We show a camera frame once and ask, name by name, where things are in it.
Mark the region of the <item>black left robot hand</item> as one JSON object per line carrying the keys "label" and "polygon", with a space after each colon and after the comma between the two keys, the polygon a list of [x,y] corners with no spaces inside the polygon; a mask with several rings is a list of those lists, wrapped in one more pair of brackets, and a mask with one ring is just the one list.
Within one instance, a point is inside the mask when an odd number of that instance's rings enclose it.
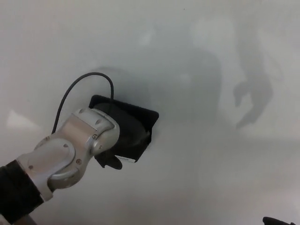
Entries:
{"label": "black left robot hand", "polygon": [[120,127],[117,142],[109,150],[96,155],[96,161],[103,168],[109,166],[116,170],[122,169],[122,162],[118,157],[136,162],[140,153],[146,148],[145,141],[149,136],[142,123],[114,104],[102,103],[96,105],[95,108],[107,112]]}

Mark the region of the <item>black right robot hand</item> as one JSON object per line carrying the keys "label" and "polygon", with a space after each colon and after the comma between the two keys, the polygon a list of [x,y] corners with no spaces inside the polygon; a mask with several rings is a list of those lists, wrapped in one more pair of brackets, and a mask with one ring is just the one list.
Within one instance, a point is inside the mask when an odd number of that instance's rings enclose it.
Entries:
{"label": "black right robot hand", "polygon": [[271,217],[264,217],[262,219],[264,225],[296,225],[295,223],[291,222],[291,223],[287,223],[275,218],[271,218]]}

